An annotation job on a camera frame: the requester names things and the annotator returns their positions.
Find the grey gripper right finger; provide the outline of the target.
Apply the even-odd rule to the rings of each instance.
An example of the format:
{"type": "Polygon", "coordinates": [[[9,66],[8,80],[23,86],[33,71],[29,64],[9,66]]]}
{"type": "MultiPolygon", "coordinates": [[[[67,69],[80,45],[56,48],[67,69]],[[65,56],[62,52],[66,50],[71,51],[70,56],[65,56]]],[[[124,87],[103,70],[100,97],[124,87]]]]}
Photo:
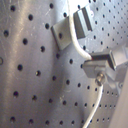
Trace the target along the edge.
{"type": "Polygon", "coordinates": [[[91,53],[91,57],[93,61],[98,61],[98,60],[107,60],[109,66],[115,70],[116,69],[116,64],[115,60],[113,57],[113,53],[110,49],[107,49],[102,52],[96,52],[96,53],[91,53]]]}

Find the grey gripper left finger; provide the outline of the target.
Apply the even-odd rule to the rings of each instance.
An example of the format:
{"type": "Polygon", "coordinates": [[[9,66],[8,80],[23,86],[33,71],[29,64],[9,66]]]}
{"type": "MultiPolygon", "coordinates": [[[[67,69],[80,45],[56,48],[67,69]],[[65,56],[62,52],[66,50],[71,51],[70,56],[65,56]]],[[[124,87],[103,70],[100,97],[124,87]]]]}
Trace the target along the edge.
{"type": "Polygon", "coordinates": [[[83,64],[83,70],[88,78],[94,78],[98,86],[104,85],[106,82],[110,86],[114,86],[116,72],[109,66],[106,60],[86,61],[83,64]]]}

